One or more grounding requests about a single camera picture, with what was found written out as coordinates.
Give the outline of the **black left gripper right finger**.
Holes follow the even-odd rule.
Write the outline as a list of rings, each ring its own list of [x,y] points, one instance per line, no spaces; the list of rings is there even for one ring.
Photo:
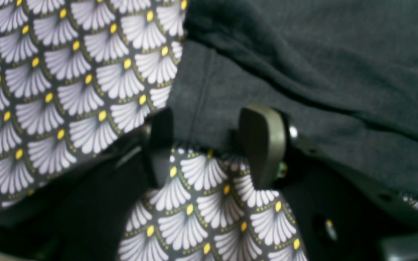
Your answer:
[[[256,190],[270,190],[282,178],[289,144],[288,117],[264,104],[239,112],[238,133]]]

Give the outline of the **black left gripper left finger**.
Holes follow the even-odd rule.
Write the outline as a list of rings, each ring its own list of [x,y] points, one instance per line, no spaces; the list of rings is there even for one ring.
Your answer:
[[[169,159],[174,137],[171,108],[148,114],[142,127],[142,159],[147,180],[152,188],[162,188],[169,175]]]

